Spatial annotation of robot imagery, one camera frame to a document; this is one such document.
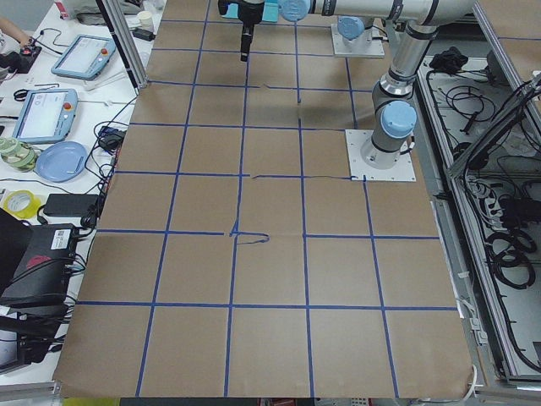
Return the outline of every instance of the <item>roll of tape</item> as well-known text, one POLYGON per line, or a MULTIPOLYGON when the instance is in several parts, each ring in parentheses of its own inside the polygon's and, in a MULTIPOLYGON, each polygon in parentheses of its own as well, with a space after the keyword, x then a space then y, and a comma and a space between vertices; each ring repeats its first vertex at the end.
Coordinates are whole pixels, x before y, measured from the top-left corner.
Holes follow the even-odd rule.
POLYGON ((18 218, 32 218, 37 214, 41 201, 29 190, 17 190, 6 197, 3 209, 18 218))

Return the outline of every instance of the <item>white mounting plate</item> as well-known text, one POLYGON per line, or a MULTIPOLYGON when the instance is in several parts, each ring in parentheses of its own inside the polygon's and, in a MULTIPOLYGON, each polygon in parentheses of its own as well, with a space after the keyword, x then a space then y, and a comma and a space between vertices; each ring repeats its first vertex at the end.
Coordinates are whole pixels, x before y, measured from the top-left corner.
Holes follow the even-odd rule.
POLYGON ((391 169, 376 169, 371 167, 361 157, 361 147, 372 136, 374 131, 369 129, 347 129, 347 157, 349 158, 349 173, 352 180, 385 180, 390 182, 415 182, 412 158, 409 154, 401 155, 400 159, 391 169))
POLYGON ((348 41, 338 32, 336 24, 331 25, 332 45, 335 48, 336 57, 348 58, 378 58, 385 57, 385 50, 381 40, 373 40, 373 36, 378 36, 380 32, 377 28, 372 27, 371 30, 366 30, 359 38, 348 41))

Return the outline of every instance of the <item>white cable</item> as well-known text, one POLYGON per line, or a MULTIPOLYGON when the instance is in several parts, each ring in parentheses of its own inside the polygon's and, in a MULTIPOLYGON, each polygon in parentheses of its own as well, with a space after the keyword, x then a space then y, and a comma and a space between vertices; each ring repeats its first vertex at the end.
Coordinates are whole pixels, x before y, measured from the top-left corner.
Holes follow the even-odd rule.
POLYGON ((430 399, 417 399, 418 403, 437 403, 437 404, 444 404, 444 403, 464 403, 466 402, 472 395, 475 393, 475 387, 477 386, 477 367, 475 365, 472 365, 473 368, 473 378, 472 378, 472 384, 470 385, 470 388, 467 390, 466 394, 462 399, 458 400, 430 400, 430 399))

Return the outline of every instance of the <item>power adapter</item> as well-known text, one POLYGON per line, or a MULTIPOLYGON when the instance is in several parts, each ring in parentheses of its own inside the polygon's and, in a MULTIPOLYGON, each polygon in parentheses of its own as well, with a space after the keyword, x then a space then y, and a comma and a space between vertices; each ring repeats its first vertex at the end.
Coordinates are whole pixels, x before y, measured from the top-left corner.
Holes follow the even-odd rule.
POLYGON ((134 37, 145 41, 153 41, 156 38, 152 31, 143 30, 142 28, 134 30, 134 37))

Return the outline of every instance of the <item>light blue robot joint cap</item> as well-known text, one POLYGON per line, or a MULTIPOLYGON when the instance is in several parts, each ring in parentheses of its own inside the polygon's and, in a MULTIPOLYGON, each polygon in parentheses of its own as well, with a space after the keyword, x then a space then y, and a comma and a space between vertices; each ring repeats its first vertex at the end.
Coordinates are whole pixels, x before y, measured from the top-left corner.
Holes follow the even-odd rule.
POLYGON ((404 101, 392 101, 381 114, 381 127, 391 137, 403 139, 410 135, 417 123, 417 112, 404 101))
POLYGON ((338 17, 338 32, 349 41, 359 38, 364 33, 364 24, 359 17, 342 15, 338 17))
POLYGON ((310 11, 310 0, 278 0, 280 15, 294 23, 306 17, 310 11))

